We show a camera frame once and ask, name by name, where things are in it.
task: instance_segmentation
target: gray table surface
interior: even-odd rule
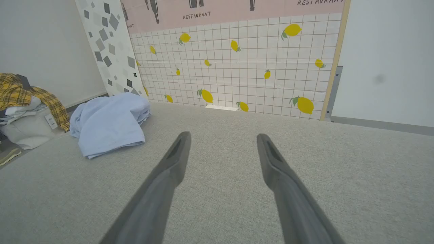
[[[348,244],[434,243],[434,137],[155,104],[146,143],[88,160],[52,140],[0,170],[0,243],[98,243],[182,131],[192,145],[164,243],[283,243],[266,133]]]

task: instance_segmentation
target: wine bottle print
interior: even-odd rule
[[[157,0],[150,0],[151,1],[151,8],[155,15],[155,20],[157,21],[157,24],[160,23],[160,20],[158,19],[158,4]]]
[[[190,8],[197,8],[197,0],[188,0],[188,3],[190,4]],[[199,6],[204,6],[204,0],[199,0]]]
[[[250,11],[255,11],[255,0],[250,0]]]
[[[125,6],[123,3],[122,3],[122,11],[124,12],[125,20],[128,20],[127,11],[125,10]]]

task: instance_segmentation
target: pink banner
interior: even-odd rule
[[[122,0],[128,31],[306,14],[341,13],[344,0]]]

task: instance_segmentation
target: yellow plaid shirt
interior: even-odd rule
[[[28,106],[32,96],[48,106],[56,123],[65,131],[69,131],[69,116],[62,103],[48,91],[32,86],[34,91],[23,88],[20,79],[14,74],[0,73],[0,111],[13,106]]]

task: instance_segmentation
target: light blue cloth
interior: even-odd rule
[[[80,104],[71,116],[71,135],[89,159],[145,142],[140,125],[151,115],[146,98],[125,92]]]

